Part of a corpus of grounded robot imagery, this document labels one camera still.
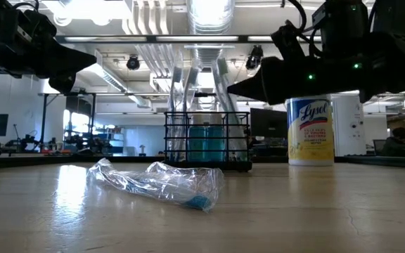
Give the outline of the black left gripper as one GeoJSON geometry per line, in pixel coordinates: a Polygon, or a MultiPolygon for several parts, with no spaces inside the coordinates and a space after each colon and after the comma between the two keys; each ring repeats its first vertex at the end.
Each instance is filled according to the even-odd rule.
{"type": "Polygon", "coordinates": [[[54,38],[44,39],[42,47],[27,44],[9,46],[0,42],[0,72],[19,78],[33,74],[47,79],[61,93],[72,90],[76,72],[96,63],[96,57],[59,44],[54,38]]]}

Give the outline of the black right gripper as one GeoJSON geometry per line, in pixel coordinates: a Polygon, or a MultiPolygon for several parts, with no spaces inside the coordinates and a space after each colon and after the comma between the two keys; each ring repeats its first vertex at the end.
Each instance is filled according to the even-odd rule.
{"type": "Polygon", "coordinates": [[[314,96],[352,88],[344,78],[364,70],[363,38],[366,20],[324,20],[314,23],[312,33],[290,22],[271,35],[282,58],[263,58],[261,67],[249,77],[227,88],[230,94],[271,103],[286,98],[314,96]]]}

